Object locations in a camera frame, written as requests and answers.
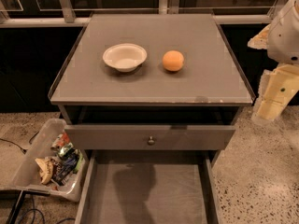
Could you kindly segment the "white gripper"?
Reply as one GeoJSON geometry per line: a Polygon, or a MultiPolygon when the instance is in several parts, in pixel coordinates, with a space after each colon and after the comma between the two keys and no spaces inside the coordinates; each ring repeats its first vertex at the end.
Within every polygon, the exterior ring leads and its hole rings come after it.
{"type": "MultiPolygon", "coordinates": [[[[267,49],[269,29],[270,25],[266,25],[249,40],[248,47],[267,49]]],[[[273,71],[264,70],[251,120],[258,125],[267,125],[274,121],[297,92],[299,92],[298,64],[280,63],[273,71]]]]}

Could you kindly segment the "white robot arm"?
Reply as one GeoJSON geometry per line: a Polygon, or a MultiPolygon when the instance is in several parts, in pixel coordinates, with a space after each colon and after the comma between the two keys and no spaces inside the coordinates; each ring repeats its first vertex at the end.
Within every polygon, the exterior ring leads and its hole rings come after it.
{"type": "Polygon", "coordinates": [[[278,63],[273,71],[263,71],[251,117],[256,124],[266,125],[299,92],[299,0],[288,0],[248,46],[266,49],[268,57],[278,63]]]}

